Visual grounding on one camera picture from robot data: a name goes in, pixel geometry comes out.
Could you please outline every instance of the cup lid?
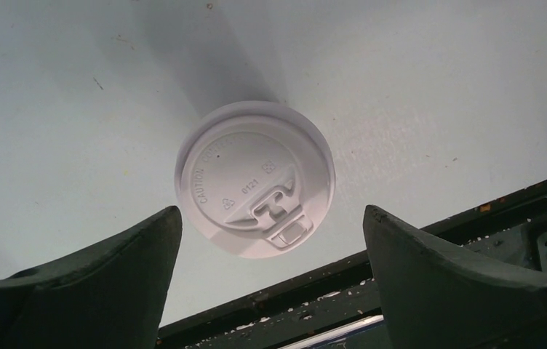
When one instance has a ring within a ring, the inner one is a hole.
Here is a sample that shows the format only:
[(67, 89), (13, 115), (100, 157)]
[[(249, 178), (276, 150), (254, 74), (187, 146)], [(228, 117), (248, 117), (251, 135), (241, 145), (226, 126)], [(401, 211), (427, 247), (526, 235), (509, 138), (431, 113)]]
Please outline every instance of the cup lid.
[(211, 242), (246, 258), (294, 249), (321, 224), (335, 189), (332, 154), (305, 116), (238, 102), (205, 117), (182, 144), (175, 190)]

